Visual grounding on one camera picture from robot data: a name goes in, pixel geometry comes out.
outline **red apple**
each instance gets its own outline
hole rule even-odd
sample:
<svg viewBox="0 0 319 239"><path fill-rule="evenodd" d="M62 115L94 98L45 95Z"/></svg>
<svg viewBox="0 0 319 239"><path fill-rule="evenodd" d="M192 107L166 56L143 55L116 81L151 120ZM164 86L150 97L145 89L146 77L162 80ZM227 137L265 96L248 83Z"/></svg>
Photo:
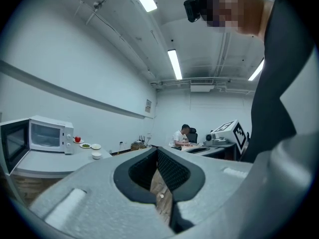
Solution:
<svg viewBox="0 0 319 239"><path fill-rule="evenodd" d="M81 141L81 137L76 136L76 137L74 138L74 140L75 140L75 142L80 142L80 141Z"/></svg>

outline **wooden floor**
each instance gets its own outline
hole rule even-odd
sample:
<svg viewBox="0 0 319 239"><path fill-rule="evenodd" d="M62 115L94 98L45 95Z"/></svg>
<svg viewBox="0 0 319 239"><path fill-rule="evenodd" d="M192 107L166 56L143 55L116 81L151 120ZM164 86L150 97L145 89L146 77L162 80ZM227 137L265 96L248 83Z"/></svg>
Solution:
<svg viewBox="0 0 319 239"><path fill-rule="evenodd" d="M172 195L158 170L156 170L154 177L152 179L150 191L156 195L156 210L163 218L164 222L166 224L169 224L172 205Z"/></svg>

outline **person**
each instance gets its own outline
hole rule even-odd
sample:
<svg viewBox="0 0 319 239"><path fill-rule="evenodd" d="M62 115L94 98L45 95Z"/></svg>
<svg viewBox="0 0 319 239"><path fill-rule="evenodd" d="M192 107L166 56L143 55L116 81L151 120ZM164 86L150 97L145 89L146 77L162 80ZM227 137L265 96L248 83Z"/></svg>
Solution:
<svg viewBox="0 0 319 239"><path fill-rule="evenodd" d="M280 96L303 69L314 40L287 0L198 0L207 26L259 38L265 46L264 66L255 92L252 131L241 161L253 163L296 129Z"/></svg>
<svg viewBox="0 0 319 239"><path fill-rule="evenodd" d="M184 124L181 127L181 130L178 130L173 134L168 145L176 149L181 149L182 146L190 146L188 138L186 136L189 133L189 131L189 125Z"/></svg>

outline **ceiling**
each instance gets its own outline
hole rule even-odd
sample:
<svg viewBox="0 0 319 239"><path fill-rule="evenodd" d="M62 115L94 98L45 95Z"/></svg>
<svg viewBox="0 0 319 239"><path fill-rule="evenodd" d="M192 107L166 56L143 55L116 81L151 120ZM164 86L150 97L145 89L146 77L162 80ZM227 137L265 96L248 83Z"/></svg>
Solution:
<svg viewBox="0 0 319 239"><path fill-rule="evenodd" d="M94 2L60 0L86 23ZM189 88L189 78L214 77L219 86L254 93L248 78L264 56L263 43L253 36L219 33L202 20L190 23L185 0L154 0L158 8L146 12L139 0L106 0L87 23L129 59L138 73L158 90ZM176 81L167 51L176 49L183 81Z"/></svg>

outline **white wall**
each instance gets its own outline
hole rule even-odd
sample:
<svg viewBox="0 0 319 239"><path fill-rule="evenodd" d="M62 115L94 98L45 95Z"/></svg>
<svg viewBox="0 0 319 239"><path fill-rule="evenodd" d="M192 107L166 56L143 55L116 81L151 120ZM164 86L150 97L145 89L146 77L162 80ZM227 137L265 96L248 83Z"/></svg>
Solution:
<svg viewBox="0 0 319 239"><path fill-rule="evenodd" d="M153 119L138 119L79 104L50 94L0 73L0 112L2 121L33 115L70 121L74 135L89 143L99 143L107 151L119 151L119 143L129 149L139 135L147 135Z"/></svg>
<svg viewBox="0 0 319 239"><path fill-rule="evenodd" d="M234 119L251 133L252 101L251 96L232 93L191 93L190 90L158 93L150 144L167 145L172 134L183 124L197 130L197 142L203 142L211 130Z"/></svg>
<svg viewBox="0 0 319 239"><path fill-rule="evenodd" d="M143 116L156 93L136 68L59 0L25 0L0 38L0 59L57 86Z"/></svg>
<svg viewBox="0 0 319 239"><path fill-rule="evenodd" d="M105 37L73 17L73 9L59 0L25 0L11 17L0 36L0 59L17 70L12 78L10 66L1 73L1 63L2 121L33 115L70 121L74 133L90 143L114 152L122 141L122 150L128 149L151 130L154 109L146 113L145 105L147 99L156 103L156 92ZM24 72L37 78L24 80ZM122 110L95 108L34 87L43 80Z"/></svg>

